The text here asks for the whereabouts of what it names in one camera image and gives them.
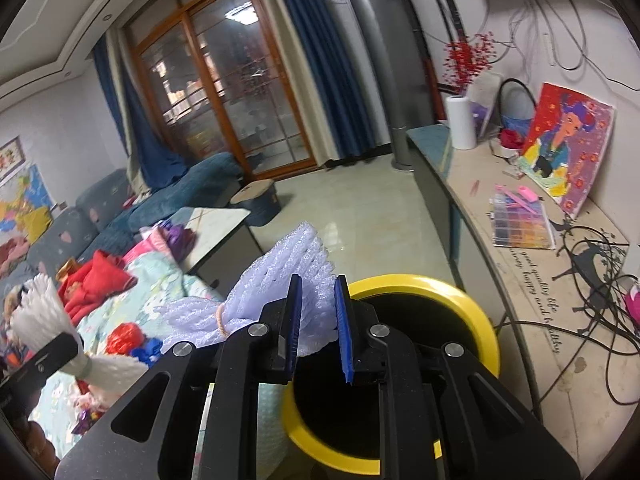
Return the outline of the person's left hand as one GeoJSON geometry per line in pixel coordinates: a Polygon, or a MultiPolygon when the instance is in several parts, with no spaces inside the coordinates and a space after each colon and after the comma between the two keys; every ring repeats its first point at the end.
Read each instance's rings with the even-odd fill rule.
{"type": "Polygon", "coordinates": [[[60,459],[55,455],[53,444],[47,439],[38,422],[20,417],[11,422],[11,426],[30,457],[49,479],[53,479],[60,459]]]}

